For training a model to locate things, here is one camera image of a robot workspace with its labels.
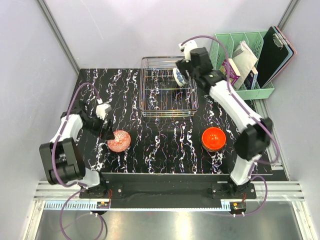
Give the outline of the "blue white patterned bowl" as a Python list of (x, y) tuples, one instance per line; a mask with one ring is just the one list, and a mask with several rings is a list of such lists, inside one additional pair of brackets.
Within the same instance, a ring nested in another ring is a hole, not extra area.
[(172, 72), (173, 72), (174, 79), (179, 87), (182, 88), (187, 84), (185, 77), (181, 74), (181, 72), (177, 67), (173, 68)]

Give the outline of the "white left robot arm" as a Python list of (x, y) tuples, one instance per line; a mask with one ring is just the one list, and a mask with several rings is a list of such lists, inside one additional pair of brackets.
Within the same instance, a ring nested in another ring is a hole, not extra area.
[(40, 145), (39, 153), (49, 184), (66, 187), (78, 184), (86, 194), (103, 198), (108, 193), (106, 180), (98, 171), (85, 167), (76, 139), (81, 130), (86, 130), (105, 142), (114, 140), (113, 122), (107, 120), (112, 107), (101, 99), (97, 100), (93, 114), (89, 115), (86, 107), (84, 101), (77, 100), (63, 112), (57, 133), (48, 143)]

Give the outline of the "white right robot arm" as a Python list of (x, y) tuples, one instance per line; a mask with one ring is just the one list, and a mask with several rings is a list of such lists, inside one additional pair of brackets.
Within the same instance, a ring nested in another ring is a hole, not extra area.
[(175, 63), (173, 74), (176, 82), (184, 85), (185, 80), (193, 79), (199, 88), (221, 105), (240, 132), (234, 144), (237, 154), (235, 165), (223, 187), (230, 197), (239, 198), (249, 186), (255, 164), (270, 145), (273, 122), (253, 111), (235, 92), (227, 77), (213, 68), (206, 48), (184, 45), (180, 50), (184, 57)]

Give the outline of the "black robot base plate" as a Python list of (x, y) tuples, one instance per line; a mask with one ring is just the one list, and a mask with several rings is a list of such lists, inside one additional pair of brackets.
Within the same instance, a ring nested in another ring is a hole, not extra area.
[(111, 191), (113, 209), (209, 209), (222, 206), (222, 200), (257, 198), (255, 186), (248, 183), (231, 187), (228, 175), (122, 174), (103, 173), (103, 188), (84, 192), (82, 199), (106, 199)]

